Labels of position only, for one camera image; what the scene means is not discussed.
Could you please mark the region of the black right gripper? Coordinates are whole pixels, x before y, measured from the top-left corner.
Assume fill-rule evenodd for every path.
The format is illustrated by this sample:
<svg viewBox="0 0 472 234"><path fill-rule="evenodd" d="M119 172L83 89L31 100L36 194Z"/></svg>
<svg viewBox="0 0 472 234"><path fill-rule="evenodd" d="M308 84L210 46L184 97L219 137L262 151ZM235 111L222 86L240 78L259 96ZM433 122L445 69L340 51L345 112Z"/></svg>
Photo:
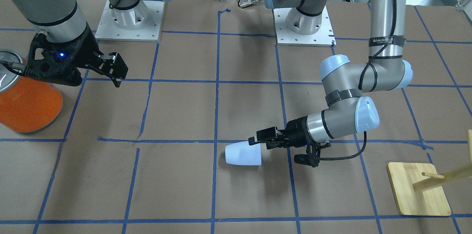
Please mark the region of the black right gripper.
<svg viewBox="0 0 472 234"><path fill-rule="evenodd" d="M98 69L115 87L120 87L128 73L128 66L118 52L102 55L92 30L86 27L76 39L64 43L49 42L45 34L37 33L22 75L53 84L79 86L82 77L78 68Z"/></svg>

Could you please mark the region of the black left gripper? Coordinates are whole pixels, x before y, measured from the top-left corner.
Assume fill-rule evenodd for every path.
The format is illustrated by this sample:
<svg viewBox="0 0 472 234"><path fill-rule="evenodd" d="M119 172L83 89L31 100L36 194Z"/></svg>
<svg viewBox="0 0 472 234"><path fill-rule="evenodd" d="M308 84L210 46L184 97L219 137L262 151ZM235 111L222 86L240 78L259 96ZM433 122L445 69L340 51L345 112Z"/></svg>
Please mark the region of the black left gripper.
<svg viewBox="0 0 472 234"><path fill-rule="evenodd" d="M277 127L258 130L254 137L248 138L249 145L264 143L267 150L275 148L300 148L306 146L305 154L294 156L294 162L313 168L318 167L320 161L329 161L327 157L320 157L320 152L326 146L316 142L309 132L308 116L289 121L282 132Z"/></svg>

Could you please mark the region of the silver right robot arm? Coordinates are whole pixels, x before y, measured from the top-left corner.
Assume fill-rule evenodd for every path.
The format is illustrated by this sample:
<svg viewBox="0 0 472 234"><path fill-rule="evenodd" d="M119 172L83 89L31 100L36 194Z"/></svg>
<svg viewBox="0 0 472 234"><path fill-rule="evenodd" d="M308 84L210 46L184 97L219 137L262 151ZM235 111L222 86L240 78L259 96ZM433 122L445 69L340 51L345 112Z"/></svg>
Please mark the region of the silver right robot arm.
<svg viewBox="0 0 472 234"><path fill-rule="evenodd" d="M108 9L119 27L137 28L149 22L145 1L108 0ZM128 66L117 52L103 54L77 0L12 0L37 31L23 61L12 51L1 50L1 71L19 79L79 86L79 69L107 76L119 87Z"/></svg>

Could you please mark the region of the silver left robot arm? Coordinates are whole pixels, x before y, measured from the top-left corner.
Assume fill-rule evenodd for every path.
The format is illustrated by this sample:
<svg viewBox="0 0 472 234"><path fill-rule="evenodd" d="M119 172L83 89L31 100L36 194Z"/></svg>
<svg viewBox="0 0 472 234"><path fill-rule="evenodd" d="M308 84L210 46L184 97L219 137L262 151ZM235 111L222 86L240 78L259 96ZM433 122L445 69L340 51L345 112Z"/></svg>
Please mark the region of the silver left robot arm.
<svg viewBox="0 0 472 234"><path fill-rule="evenodd" d="M309 35L321 24L327 0L264 0L266 8L290 8L290 29ZM410 84L411 64L403 59L406 0L371 0L369 56L366 63L352 63L346 55L333 55L321 62L320 79L328 108L289 121L284 129L269 127L243 142L243 157L261 156L253 148L264 143L267 149L307 147L305 154L294 156L297 164L317 167L320 161L339 161L359 156L321 157L329 141L379 126L373 100L364 93L396 90Z"/></svg>

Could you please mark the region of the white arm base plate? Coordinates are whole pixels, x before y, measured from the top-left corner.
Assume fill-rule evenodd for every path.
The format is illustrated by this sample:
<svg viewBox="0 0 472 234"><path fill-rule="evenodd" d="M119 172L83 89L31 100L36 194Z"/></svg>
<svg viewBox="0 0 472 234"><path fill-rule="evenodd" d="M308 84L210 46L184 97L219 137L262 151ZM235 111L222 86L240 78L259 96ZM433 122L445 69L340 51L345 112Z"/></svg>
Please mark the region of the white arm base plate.
<svg viewBox="0 0 472 234"><path fill-rule="evenodd" d="M140 1L132 9L111 9L106 2L96 39L100 41L158 42L165 2Z"/></svg>
<svg viewBox="0 0 472 234"><path fill-rule="evenodd" d="M337 44L327 7L320 15L309 17L296 8L273 9L278 45L330 47Z"/></svg>

